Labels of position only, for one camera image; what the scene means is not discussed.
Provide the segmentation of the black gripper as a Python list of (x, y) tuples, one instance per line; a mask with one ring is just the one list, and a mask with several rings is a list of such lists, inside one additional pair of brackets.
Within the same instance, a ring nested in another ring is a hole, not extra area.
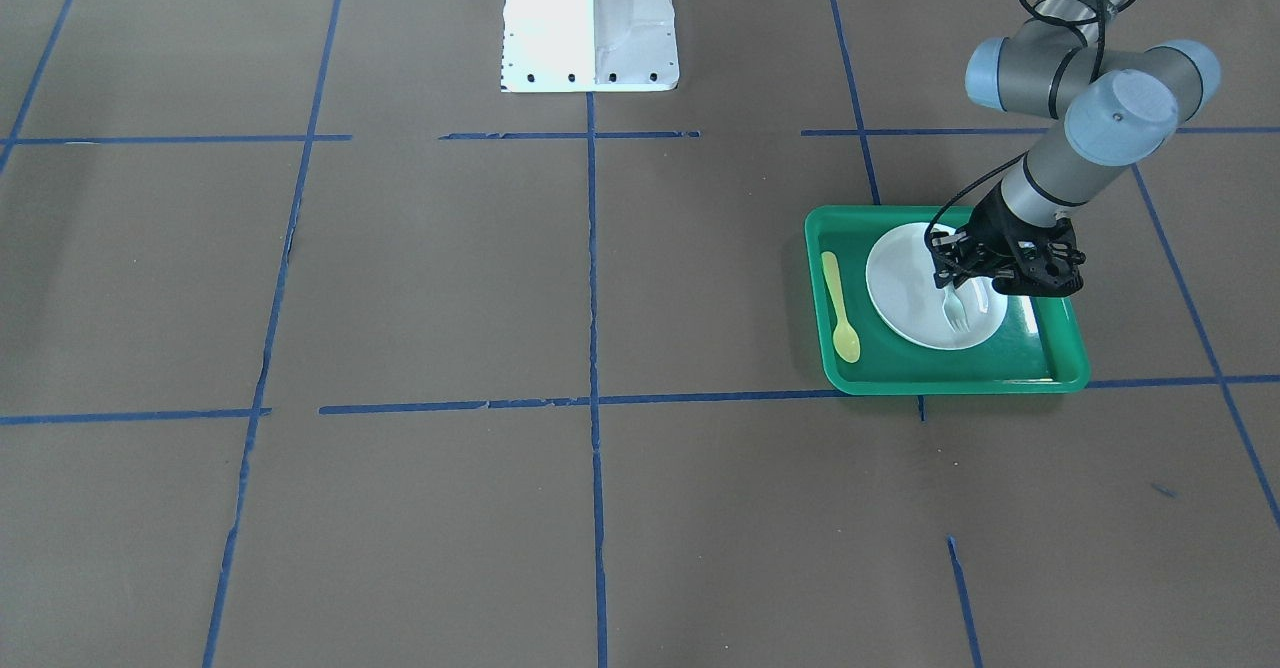
[(1005, 232), (1019, 223), (1039, 227), (1015, 216), (1011, 209), (1006, 207), (1002, 189), (996, 188), (980, 200), (970, 220), (952, 234), (943, 235), (942, 232), (931, 229), (934, 288), (942, 289), (951, 282), (959, 289), (965, 282), (978, 279), (988, 279), (992, 285), (992, 276), (998, 266), (995, 250)]

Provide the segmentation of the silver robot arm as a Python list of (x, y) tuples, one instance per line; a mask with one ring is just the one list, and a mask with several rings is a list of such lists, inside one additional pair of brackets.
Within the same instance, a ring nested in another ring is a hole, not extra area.
[(923, 243), (940, 289), (988, 279), (1004, 296), (1064, 298), (1084, 284), (1074, 214), (1199, 115), (1222, 67), (1193, 40), (1110, 49), (1112, 22), (1138, 0), (1018, 1), (1027, 20), (974, 49), (965, 90), (1050, 129), (986, 177), (989, 193), (963, 227), (929, 227)]

